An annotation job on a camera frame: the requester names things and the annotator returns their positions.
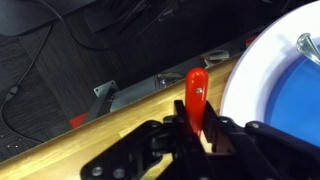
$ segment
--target dark floor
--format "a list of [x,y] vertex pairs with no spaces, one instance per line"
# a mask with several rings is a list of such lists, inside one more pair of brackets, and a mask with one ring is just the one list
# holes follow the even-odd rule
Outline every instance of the dark floor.
[[[157,21],[137,38],[99,52],[80,47],[62,23],[56,23],[35,67],[5,106],[5,120],[16,131],[41,141],[71,130],[69,120],[87,112],[95,101],[93,88],[115,80],[123,89],[263,24],[258,16],[251,17],[252,23],[243,20],[245,17],[235,21],[237,11],[226,11],[229,6],[223,0],[188,0],[174,18]],[[95,8],[66,19],[81,41],[107,46],[134,31],[129,29],[120,38],[108,32],[92,34],[83,17]],[[46,31],[0,39],[0,102],[26,71]],[[0,161],[37,145],[2,124]]]

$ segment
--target black cable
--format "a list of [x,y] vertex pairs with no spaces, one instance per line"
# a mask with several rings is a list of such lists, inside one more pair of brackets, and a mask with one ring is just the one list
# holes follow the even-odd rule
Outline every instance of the black cable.
[[88,46],[86,44],[84,44],[83,42],[79,41],[75,35],[71,32],[70,27],[67,25],[67,23],[64,21],[63,17],[61,16],[61,14],[55,9],[53,8],[50,4],[48,4],[47,2],[45,2],[44,0],[36,0],[37,2],[45,5],[48,9],[50,9],[64,24],[64,26],[66,27],[66,29],[68,30],[70,36],[72,37],[72,39],[81,47],[92,50],[92,51],[107,51],[110,50],[114,47],[117,47],[127,41],[130,41],[134,38],[136,38],[137,36],[139,36],[140,34],[142,34],[146,29],[148,29],[153,23],[155,23],[163,13],[165,13],[170,7],[171,5],[174,3],[175,0],[170,0],[168,5],[163,9],[163,11],[161,11],[161,13],[159,13],[158,16],[156,16],[149,24],[147,24],[144,28],[142,28],[140,31],[138,31],[136,34],[134,34],[133,36],[124,39],[118,43],[115,43],[113,45],[107,46],[107,47],[92,47],[92,46]]
[[7,129],[9,129],[12,133],[16,134],[17,136],[19,136],[19,137],[21,137],[21,138],[23,138],[23,139],[27,139],[27,140],[30,140],[30,141],[33,141],[33,142],[36,142],[36,143],[43,143],[43,141],[30,138],[30,137],[28,137],[28,136],[26,136],[26,135],[23,135],[23,134],[19,133],[19,132],[16,131],[16,130],[14,130],[14,129],[6,122],[6,120],[5,120],[4,116],[3,116],[3,109],[4,109],[5,105],[18,93],[19,86],[20,86],[21,82],[24,80],[24,78],[25,78],[25,77],[27,76],[27,74],[30,72],[31,68],[34,66],[36,60],[37,60],[38,57],[39,57],[40,52],[42,51],[44,45],[46,44],[46,42],[47,42],[47,40],[48,40],[48,37],[49,37],[49,35],[50,35],[50,33],[51,33],[52,27],[53,27],[53,25],[49,26],[48,32],[47,32],[45,38],[43,39],[42,44],[41,44],[40,48],[38,49],[36,55],[34,56],[31,64],[29,65],[29,67],[28,67],[28,69],[27,69],[27,71],[23,74],[23,76],[21,77],[21,79],[19,80],[19,82],[17,83],[17,85],[14,86],[14,87],[12,87],[12,88],[10,89],[10,91],[9,91],[8,94],[6,95],[5,100],[4,100],[4,102],[3,102],[3,104],[1,105],[1,108],[0,108],[0,118],[1,118],[3,124],[6,126]]

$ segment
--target metal spoon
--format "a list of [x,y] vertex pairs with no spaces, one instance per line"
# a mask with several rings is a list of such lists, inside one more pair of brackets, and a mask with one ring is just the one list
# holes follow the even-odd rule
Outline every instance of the metal spoon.
[[310,33],[302,34],[296,43],[296,47],[301,54],[320,65],[320,52],[317,45],[310,38]]

